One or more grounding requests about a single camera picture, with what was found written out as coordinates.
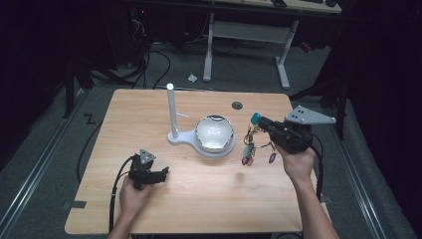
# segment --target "desk leg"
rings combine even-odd
[[[208,27],[208,48],[207,55],[205,56],[205,66],[204,66],[204,82],[211,81],[211,71],[212,71],[212,40],[214,37],[214,13],[210,13],[210,24]]]
[[[277,69],[279,70],[280,81],[282,82],[282,87],[284,90],[288,90],[290,88],[288,75],[286,74],[286,69],[285,69],[285,60],[286,60],[286,56],[288,55],[289,48],[292,45],[293,38],[295,37],[298,24],[299,24],[299,20],[295,20],[293,22],[292,27],[289,31],[286,43],[285,43],[285,48],[283,49],[282,56],[276,58]]]

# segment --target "human hand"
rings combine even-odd
[[[317,155],[310,147],[304,152],[298,153],[288,153],[276,144],[275,147],[282,155],[285,172],[293,184],[311,182],[311,173]]]
[[[119,195],[121,207],[120,215],[130,219],[136,217],[145,206],[153,185],[154,184],[145,184],[142,190],[137,190],[133,187],[133,180],[126,176]]]

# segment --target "human arm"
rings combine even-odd
[[[283,157],[285,172],[291,179],[298,197],[304,238],[338,238],[317,199],[311,181],[316,153],[310,148],[295,154],[286,152],[278,145],[276,149]]]
[[[133,187],[133,180],[128,176],[124,178],[119,194],[121,212],[107,239],[127,239],[130,228],[145,206],[152,187],[153,184],[150,184],[145,185],[142,190],[137,190]]]

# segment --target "white stand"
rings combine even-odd
[[[172,84],[167,84],[167,95],[168,95],[168,105],[170,111],[170,119],[171,119],[171,132],[167,135],[167,139],[172,144],[181,144],[186,143],[190,144],[193,148],[195,148],[200,154],[206,157],[223,157],[229,154],[236,144],[236,137],[233,134],[233,138],[230,140],[229,144],[220,152],[209,152],[206,151],[199,145],[199,142],[196,138],[195,128],[190,131],[179,131],[177,128],[177,120],[176,120],[176,103],[174,99],[174,87]]]
[[[285,90],[290,88],[288,76],[285,70],[285,59],[295,37],[299,21],[295,20],[290,28],[271,27],[263,25],[214,21],[214,14],[210,14],[208,30],[208,48],[205,56],[204,82],[211,81],[212,72],[212,42],[214,37],[243,39],[260,42],[272,42],[284,44],[284,49],[280,57],[276,58],[279,70],[280,81]]]

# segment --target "dark background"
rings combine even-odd
[[[73,55],[84,55],[107,69],[133,60],[133,45],[125,37],[130,24],[118,30],[113,27],[127,20],[125,8],[93,2],[66,4],[62,8],[53,1],[0,3],[1,168],[52,102],[66,79],[66,65]],[[345,84],[316,94],[337,96],[343,87],[348,89],[347,96],[378,167],[422,237],[417,144],[422,90],[421,1],[339,4],[346,16],[370,16],[374,21],[341,27],[304,20],[294,46],[307,42],[313,48],[332,47],[316,86],[332,80]],[[200,33],[205,18],[205,13],[168,9],[154,9],[150,14],[148,27],[154,35],[179,47],[189,40],[185,32],[191,36]],[[330,103],[335,105],[336,98]]]

